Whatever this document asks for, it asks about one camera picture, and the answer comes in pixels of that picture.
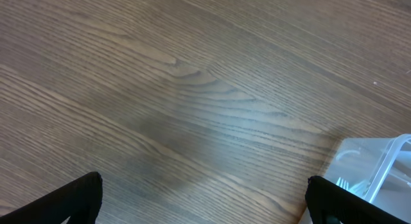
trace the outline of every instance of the brown wood grain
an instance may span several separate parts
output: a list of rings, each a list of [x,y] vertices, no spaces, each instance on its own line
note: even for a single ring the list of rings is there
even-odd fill
[[[96,170],[99,223],[297,223],[339,140],[410,131],[410,13],[0,0],[0,214]]]

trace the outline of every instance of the plastic container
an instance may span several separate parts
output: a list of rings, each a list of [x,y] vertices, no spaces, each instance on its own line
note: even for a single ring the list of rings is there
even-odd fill
[[[344,139],[324,178],[411,222],[411,135]],[[308,210],[300,224],[312,223]]]

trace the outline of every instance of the translucent plastic box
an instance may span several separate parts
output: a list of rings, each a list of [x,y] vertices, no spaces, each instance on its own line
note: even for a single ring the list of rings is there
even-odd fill
[[[411,223],[411,135],[344,139],[324,178]],[[311,223],[308,210],[300,224]]]

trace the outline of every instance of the white plastic bin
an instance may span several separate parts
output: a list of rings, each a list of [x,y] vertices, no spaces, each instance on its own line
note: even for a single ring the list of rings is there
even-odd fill
[[[411,223],[411,135],[346,138],[324,178]],[[300,224],[311,223],[308,210]]]

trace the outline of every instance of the black object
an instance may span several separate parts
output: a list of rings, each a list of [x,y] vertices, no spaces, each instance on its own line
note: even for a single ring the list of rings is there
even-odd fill
[[[0,224],[94,224],[103,198],[103,180],[88,173],[20,209],[0,217]]]
[[[313,224],[406,223],[320,176],[308,179],[306,201]]]

